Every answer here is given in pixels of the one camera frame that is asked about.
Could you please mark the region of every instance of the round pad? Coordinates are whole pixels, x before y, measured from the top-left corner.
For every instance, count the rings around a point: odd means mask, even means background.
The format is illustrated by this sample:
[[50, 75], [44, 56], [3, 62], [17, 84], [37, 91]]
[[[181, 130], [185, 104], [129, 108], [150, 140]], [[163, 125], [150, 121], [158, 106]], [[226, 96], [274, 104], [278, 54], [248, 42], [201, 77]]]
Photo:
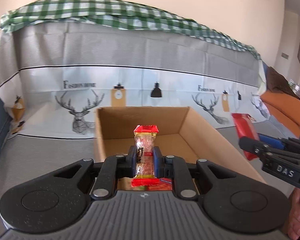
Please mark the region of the round pad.
[[23, 206], [31, 211], [46, 211], [58, 204], [59, 197], [48, 190], [35, 190], [22, 198]]
[[290, 211], [282, 192], [239, 174], [235, 179], [218, 179], [202, 204], [219, 226], [243, 234], [278, 229]]
[[9, 189], [0, 215], [9, 227], [30, 234], [50, 233], [76, 222], [88, 206], [86, 195], [66, 179], [35, 179]]
[[231, 204], [241, 211], [257, 212], [263, 210], [267, 198], [255, 191], [239, 191], [231, 196]]

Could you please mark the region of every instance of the gingham fabric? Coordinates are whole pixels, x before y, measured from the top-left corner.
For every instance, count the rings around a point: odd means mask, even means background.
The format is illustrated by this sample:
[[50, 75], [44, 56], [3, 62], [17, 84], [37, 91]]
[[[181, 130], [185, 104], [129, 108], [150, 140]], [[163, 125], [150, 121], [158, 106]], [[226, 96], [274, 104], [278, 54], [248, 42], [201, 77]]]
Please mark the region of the gingham fabric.
[[60, 21], [100, 24], [120, 30], [180, 33], [228, 49], [250, 51], [256, 59], [261, 59], [254, 47], [192, 19], [123, 0], [38, 0], [5, 13], [0, 19], [0, 29], [10, 33], [28, 25]]

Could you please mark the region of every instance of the red candy wrapper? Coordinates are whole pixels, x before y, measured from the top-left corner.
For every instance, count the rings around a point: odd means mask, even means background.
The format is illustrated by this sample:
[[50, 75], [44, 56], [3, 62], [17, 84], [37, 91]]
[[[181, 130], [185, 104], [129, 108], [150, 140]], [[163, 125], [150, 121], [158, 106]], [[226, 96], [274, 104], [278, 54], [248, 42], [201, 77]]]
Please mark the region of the red candy wrapper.
[[136, 176], [131, 180], [132, 187], [158, 185], [154, 177], [153, 154], [154, 139], [158, 133], [156, 125], [138, 125], [134, 130], [137, 145]]
[[[234, 125], [237, 129], [239, 138], [249, 137], [251, 139], [259, 140], [259, 135], [254, 129], [251, 120], [254, 120], [249, 114], [231, 114], [233, 117]], [[258, 158], [255, 154], [243, 151], [248, 161]]]
[[162, 178], [158, 185], [148, 186], [148, 190], [172, 190], [172, 181], [171, 179]]

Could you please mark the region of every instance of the orange cushion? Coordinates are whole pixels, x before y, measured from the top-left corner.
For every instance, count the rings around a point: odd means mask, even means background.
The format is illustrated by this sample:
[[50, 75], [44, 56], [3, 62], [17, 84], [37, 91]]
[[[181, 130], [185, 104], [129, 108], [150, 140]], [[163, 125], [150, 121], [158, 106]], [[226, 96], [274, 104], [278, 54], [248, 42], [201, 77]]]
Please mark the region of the orange cushion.
[[300, 100], [284, 93], [272, 93], [267, 90], [261, 100], [278, 109], [300, 126]]
[[286, 128], [288, 128], [297, 138], [300, 137], [300, 126], [293, 122], [289, 117], [285, 116], [278, 109], [265, 103], [269, 110], [269, 113], [273, 115], [280, 123], [282, 123]]

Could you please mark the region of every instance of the cardboard box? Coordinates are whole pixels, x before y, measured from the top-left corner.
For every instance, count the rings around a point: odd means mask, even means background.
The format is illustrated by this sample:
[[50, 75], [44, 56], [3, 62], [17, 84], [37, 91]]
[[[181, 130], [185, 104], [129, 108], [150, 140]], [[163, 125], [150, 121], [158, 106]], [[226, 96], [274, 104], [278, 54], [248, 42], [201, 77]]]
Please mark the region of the cardboard box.
[[188, 163], [207, 159], [265, 182], [250, 163], [204, 118], [190, 107], [102, 107], [96, 110], [96, 160], [127, 154], [135, 144], [133, 130], [157, 125], [154, 141], [162, 155], [180, 156]]

